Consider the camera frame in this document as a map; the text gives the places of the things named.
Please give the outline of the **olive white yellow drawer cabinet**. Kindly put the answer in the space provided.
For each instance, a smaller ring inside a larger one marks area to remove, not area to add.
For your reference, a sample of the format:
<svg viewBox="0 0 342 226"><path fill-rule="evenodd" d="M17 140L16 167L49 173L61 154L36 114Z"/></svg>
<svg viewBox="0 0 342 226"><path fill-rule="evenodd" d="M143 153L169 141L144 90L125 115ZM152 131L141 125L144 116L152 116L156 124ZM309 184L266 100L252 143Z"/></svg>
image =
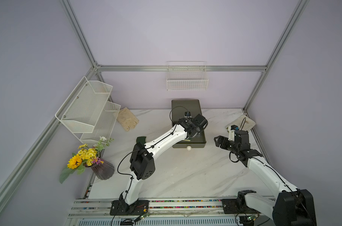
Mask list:
<svg viewBox="0 0 342 226"><path fill-rule="evenodd" d="M171 120L177 122L185 117L185 113L190 112L190 116L195 118L202 114L200 101L198 99L179 99L171 101Z"/></svg>

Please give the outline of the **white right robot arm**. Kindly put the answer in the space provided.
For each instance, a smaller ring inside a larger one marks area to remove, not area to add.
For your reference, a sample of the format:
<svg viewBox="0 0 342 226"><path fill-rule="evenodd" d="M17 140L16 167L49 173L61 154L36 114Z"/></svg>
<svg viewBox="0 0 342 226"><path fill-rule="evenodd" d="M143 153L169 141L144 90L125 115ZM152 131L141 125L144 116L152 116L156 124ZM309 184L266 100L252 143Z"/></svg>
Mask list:
<svg viewBox="0 0 342 226"><path fill-rule="evenodd" d="M259 151L251 149L247 131L232 130L229 135L215 137L215 145L234 154L237 162L254 172L274 196L271 200L254 190L243 190L238 192L237 208L240 211L256 210L273 220L277 226L317 225L313 195L288 182L267 163Z"/></svg>

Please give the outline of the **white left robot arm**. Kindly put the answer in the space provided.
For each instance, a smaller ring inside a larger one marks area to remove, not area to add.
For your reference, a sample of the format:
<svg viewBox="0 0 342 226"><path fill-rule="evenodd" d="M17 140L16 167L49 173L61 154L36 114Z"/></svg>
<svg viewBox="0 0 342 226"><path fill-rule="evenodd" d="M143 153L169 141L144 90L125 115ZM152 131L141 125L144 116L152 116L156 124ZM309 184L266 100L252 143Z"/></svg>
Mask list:
<svg viewBox="0 0 342 226"><path fill-rule="evenodd" d="M155 173L155 161L162 153L176 143L191 139L201 134L208 126L207 119L198 114L194 118L180 118L174 126L160 137L142 144L136 143L130 156L130 176L126 190L119 201L124 206L131 206L139 199L143 182Z"/></svg>

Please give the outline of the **green fallen leaf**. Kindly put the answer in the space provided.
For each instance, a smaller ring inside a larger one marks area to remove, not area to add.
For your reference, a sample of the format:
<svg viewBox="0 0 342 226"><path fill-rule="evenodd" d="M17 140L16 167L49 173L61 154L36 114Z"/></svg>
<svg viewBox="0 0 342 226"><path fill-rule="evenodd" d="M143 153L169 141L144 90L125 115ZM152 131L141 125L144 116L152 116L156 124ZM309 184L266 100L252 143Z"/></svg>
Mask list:
<svg viewBox="0 0 342 226"><path fill-rule="evenodd" d="M141 143L144 145L146 143L146 137L145 136L137 137L136 143Z"/></svg>

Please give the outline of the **beige work glove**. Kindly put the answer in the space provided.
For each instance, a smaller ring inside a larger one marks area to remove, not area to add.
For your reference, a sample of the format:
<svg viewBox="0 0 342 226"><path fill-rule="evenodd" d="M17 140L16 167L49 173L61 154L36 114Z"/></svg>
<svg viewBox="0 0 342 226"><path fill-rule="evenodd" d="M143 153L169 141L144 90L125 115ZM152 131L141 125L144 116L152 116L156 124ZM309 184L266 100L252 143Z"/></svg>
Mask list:
<svg viewBox="0 0 342 226"><path fill-rule="evenodd" d="M119 111L117 121L125 131L134 129L139 123L139 119L126 107Z"/></svg>

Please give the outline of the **purple glass vase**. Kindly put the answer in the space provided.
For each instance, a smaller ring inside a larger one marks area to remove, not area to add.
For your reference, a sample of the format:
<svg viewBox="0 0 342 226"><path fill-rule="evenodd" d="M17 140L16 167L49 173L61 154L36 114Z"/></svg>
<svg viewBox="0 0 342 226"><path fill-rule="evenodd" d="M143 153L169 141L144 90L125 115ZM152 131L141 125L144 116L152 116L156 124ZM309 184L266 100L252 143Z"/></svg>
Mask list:
<svg viewBox="0 0 342 226"><path fill-rule="evenodd" d="M100 180L108 180L115 173L115 167L102 158L98 159L90 168Z"/></svg>

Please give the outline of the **white mesh two-tier shelf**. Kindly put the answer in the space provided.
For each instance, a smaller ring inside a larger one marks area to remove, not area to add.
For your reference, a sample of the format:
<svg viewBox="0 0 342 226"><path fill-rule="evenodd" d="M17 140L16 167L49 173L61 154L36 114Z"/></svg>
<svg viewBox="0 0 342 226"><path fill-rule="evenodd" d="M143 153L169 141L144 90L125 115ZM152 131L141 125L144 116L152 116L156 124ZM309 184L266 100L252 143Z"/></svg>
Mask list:
<svg viewBox="0 0 342 226"><path fill-rule="evenodd" d="M94 145L111 138L121 109L111 101L113 86L83 77L55 114L82 144Z"/></svg>

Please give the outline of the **yellow sunflower bouquet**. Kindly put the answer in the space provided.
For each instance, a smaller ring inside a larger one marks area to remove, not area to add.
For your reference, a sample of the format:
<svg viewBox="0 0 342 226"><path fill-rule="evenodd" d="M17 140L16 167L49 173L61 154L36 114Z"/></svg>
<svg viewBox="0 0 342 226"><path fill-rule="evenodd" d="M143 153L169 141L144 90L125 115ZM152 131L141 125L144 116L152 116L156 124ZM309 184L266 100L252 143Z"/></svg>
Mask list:
<svg viewBox="0 0 342 226"><path fill-rule="evenodd" d="M75 172L80 175L86 169L91 169L90 166L102 158L102 151L112 142L112 138L100 137L97 143L91 147L88 144L80 145L78 151L72 153L72 157L68 161L67 166L62 170L59 176L59 183L64 183Z"/></svg>

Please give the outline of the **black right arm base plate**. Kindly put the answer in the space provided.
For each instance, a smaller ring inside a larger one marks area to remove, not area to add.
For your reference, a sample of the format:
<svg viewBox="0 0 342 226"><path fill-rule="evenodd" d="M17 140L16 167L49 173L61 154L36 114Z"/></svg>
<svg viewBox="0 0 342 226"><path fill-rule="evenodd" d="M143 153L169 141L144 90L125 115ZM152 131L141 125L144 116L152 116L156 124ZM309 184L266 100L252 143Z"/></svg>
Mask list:
<svg viewBox="0 0 342 226"><path fill-rule="evenodd" d="M254 214L256 210L247 206L239 206L237 199L221 199L224 214Z"/></svg>

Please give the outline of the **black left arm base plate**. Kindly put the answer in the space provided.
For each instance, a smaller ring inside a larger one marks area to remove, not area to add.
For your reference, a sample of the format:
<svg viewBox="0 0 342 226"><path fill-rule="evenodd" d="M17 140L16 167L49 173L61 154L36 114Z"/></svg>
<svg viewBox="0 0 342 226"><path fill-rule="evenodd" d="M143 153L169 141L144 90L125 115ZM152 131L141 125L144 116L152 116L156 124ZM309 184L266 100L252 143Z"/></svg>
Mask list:
<svg viewBox="0 0 342 226"><path fill-rule="evenodd" d="M112 201L110 216L138 216L145 213L148 209L148 200L137 200L131 205L115 200Z"/></svg>

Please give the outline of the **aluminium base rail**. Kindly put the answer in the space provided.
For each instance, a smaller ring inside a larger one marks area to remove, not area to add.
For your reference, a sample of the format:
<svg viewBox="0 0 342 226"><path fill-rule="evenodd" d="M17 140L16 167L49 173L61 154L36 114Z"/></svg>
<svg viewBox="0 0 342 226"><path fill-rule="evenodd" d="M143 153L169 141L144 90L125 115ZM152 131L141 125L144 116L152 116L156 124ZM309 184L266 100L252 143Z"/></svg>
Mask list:
<svg viewBox="0 0 342 226"><path fill-rule="evenodd" d="M113 199L78 199L66 220L67 226L272 226L260 212L224 214L221 199L146 198L149 209L138 216L110 216Z"/></svg>

